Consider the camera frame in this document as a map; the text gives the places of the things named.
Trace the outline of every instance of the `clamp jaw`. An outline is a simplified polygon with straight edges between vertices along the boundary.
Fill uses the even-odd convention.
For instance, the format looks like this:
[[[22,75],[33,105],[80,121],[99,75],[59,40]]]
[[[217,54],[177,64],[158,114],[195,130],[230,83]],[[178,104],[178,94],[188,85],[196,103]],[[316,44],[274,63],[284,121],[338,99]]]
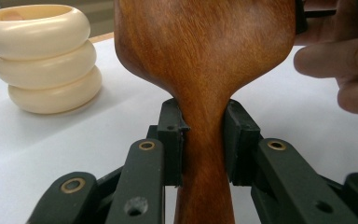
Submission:
[[[182,184],[187,130],[177,103],[164,102],[158,125],[132,144],[123,167],[99,180],[80,172],[60,177],[27,223],[164,223],[164,186]],[[316,174],[289,143],[264,139],[233,100],[223,135],[229,180],[252,187],[262,223],[358,223],[358,174],[343,186]]]

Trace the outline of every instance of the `brown wooden piece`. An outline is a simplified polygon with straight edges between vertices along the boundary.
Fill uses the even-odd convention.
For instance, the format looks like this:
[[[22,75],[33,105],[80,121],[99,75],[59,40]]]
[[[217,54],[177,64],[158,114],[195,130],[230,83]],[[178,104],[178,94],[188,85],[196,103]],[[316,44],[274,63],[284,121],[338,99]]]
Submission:
[[[116,0],[116,53],[177,100],[186,134],[175,223],[234,223],[222,117],[230,96],[284,60],[293,0]]]

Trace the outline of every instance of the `cream ring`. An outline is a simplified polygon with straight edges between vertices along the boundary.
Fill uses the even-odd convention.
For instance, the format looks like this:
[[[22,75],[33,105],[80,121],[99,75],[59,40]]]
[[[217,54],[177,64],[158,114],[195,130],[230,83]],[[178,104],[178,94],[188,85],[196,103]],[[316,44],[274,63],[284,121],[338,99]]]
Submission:
[[[1,58],[54,57],[77,49],[89,35],[87,17],[74,7],[34,5],[0,9]]]
[[[58,57],[34,61],[0,58],[0,78],[10,86],[42,90],[66,85],[85,76],[97,59],[94,46],[82,47]]]
[[[94,66],[83,78],[66,86],[42,91],[8,86],[8,94],[23,110],[38,114],[53,114],[85,104],[97,94],[101,84],[100,70]]]

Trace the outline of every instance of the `white surface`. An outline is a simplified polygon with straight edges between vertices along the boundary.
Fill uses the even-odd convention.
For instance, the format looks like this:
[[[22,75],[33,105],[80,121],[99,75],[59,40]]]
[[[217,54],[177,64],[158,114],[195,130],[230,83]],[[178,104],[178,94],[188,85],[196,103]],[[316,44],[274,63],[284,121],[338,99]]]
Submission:
[[[84,171],[97,178],[123,165],[130,145],[158,123],[171,96],[128,73],[113,40],[95,44],[103,88],[89,104],[41,116],[18,109],[0,80],[0,223],[25,223],[58,177]],[[358,115],[342,111],[333,79],[296,73],[293,53],[279,67],[238,91],[239,101],[265,137],[294,145],[321,175],[342,183],[358,172]],[[259,223],[247,188],[232,188],[237,223]],[[167,189],[167,223],[175,190]]]

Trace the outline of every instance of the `human hand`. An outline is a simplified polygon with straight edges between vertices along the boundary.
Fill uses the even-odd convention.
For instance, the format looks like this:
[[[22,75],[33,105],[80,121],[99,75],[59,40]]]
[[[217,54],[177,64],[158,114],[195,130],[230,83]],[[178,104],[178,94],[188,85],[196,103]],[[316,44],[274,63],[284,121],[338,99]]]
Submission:
[[[309,30],[296,37],[308,45],[295,56],[299,73],[335,77],[338,104],[358,114],[358,10],[354,0],[308,0],[306,10],[336,9],[332,17],[309,19]]]

